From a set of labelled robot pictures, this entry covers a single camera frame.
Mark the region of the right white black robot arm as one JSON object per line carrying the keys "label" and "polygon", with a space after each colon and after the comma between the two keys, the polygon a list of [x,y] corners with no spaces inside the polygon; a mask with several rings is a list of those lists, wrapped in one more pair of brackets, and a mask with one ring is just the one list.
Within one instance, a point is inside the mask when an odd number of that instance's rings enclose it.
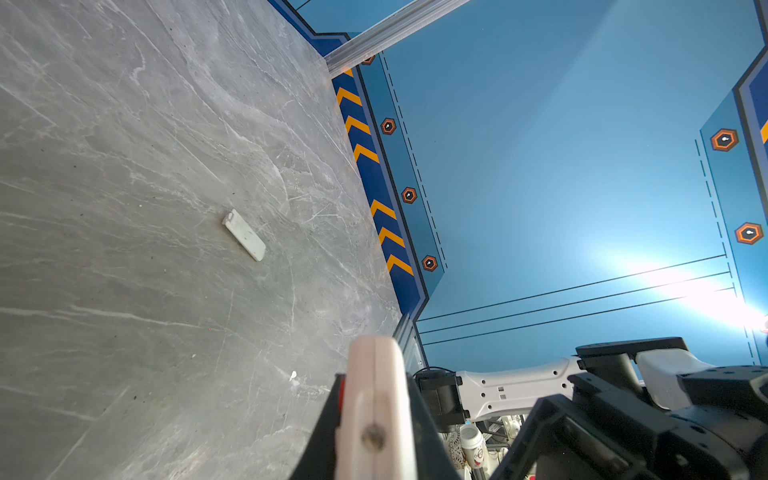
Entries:
{"label": "right white black robot arm", "polygon": [[767,370],[698,360],[679,337],[599,343],[535,368],[427,369],[440,429],[521,416],[496,479],[763,479]]}

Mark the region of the white battery cover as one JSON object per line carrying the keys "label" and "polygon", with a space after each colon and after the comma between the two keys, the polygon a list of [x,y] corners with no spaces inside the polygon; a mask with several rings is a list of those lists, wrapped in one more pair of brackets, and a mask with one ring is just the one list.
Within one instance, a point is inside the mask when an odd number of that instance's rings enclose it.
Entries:
{"label": "white battery cover", "polygon": [[264,259],[266,244],[236,209],[225,214],[222,225],[255,261]]}

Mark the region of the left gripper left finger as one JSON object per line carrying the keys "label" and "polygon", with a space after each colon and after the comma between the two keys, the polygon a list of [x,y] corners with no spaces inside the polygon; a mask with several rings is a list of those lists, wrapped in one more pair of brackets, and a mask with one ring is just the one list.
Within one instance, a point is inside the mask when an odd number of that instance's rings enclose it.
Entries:
{"label": "left gripper left finger", "polygon": [[345,374],[337,374],[307,446],[290,480],[329,480],[335,476],[336,432],[340,425]]}

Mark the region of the white remote control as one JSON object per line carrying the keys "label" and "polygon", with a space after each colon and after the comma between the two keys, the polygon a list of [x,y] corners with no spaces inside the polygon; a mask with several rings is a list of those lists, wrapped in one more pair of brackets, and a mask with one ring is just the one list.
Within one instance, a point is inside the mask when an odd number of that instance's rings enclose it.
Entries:
{"label": "white remote control", "polygon": [[336,479],[417,477],[406,370],[393,338],[351,343],[335,451]]}

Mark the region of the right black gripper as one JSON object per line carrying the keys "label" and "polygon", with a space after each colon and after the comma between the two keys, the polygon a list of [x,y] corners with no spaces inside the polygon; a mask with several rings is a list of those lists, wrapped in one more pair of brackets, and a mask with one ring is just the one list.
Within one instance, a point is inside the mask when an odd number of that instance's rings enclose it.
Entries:
{"label": "right black gripper", "polygon": [[679,376],[688,407],[663,412],[598,376],[539,399],[495,479],[764,479],[767,369]]}

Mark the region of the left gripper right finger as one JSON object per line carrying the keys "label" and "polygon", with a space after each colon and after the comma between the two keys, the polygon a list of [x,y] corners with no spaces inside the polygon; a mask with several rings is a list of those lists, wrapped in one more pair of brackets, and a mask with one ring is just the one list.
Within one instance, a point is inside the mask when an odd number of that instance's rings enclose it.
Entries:
{"label": "left gripper right finger", "polygon": [[414,379],[406,376],[413,427],[417,478],[419,480],[459,480],[432,416]]}

